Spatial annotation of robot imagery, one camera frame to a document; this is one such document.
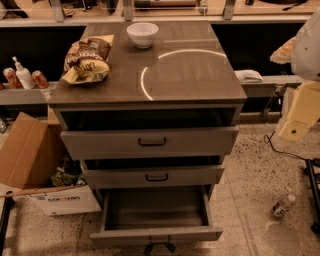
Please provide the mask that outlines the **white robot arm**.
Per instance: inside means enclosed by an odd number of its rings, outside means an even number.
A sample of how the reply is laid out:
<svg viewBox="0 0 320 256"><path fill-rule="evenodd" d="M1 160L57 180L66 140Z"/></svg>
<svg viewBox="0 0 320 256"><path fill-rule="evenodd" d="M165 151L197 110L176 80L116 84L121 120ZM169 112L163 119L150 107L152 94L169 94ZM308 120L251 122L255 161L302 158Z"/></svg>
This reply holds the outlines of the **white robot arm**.
<svg viewBox="0 0 320 256"><path fill-rule="evenodd" d="M320 119L320 9L296 34L291 67L304 81L294 91L279 136L296 142Z"/></svg>

